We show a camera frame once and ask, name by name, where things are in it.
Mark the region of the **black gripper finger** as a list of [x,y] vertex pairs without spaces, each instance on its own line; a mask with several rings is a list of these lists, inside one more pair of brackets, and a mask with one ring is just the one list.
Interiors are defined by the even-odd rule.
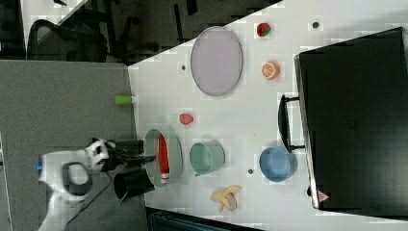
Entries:
[[139,161],[141,163],[151,163],[156,160],[156,156],[141,156],[139,157]]

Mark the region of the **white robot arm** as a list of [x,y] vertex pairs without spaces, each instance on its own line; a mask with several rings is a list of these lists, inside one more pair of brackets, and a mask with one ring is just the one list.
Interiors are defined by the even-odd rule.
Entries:
[[38,231],[64,231],[85,208],[93,179],[99,172],[114,170],[118,165],[151,163],[155,157],[126,157],[112,140],[93,138],[78,150],[46,153],[38,165],[39,181],[51,190],[47,214]]

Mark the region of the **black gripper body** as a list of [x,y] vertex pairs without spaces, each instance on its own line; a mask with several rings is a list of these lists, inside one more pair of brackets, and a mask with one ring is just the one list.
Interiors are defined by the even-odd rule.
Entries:
[[139,155],[129,155],[124,152],[115,151],[115,142],[108,141],[107,143],[109,159],[105,164],[105,170],[115,170],[117,166],[124,165],[126,167],[136,167],[140,165]]

